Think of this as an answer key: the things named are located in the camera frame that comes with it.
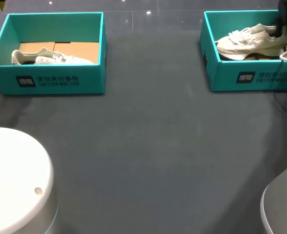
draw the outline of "shoe box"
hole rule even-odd
[[[200,49],[212,91],[287,91],[287,62],[262,55],[223,60],[215,44],[229,32],[259,23],[273,25],[278,17],[278,10],[204,12]]]
[[[11,65],[19,49],[45,47],[93,64]],[[102,12],[8,14],[0,31],[0,92],[4,95],[102,94],[107,39]]]

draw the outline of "shoe sole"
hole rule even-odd
[[[250,54],[261,54],[268,57],[279,57],[280,54],[282,54],[283,52],[284,52],[283,49],[263,49],[263,50],[251,51],[248,54],[241,54],[241,55],[229,55],[220,52],[219,54],[231,60],[244,60]]]

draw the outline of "cardboard insert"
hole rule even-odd
[[[65,55],[73,55],[98,63],[98,42],[22,42],[19,50],[23,53],[36,53],[43,47],[51,51],[59,51]]]

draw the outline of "dark gray floor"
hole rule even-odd
[[[106,93],[3,97],[0,126],[49,152],[64,234],[258,234],[287,167],[287,94],[211,93],[203,10],[276,0],[9,0],[11,12],[105,11]]]

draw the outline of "cream sneaker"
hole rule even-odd
[[[217,41],[217,51],[232,60],[244,60],[253,53],[278,57],[284,52],[287,43],[287,28],[283,28],[283,34],[278,38],[269,36],[274,34],[275,28],[258,24],[242,31],[234,31]]]
[[[11,55],[13,65],[21,64],[92,64],[87,59],[67,56],[58,51],[51,51],[43,47],[37,53],[22,53],[15,50]]]

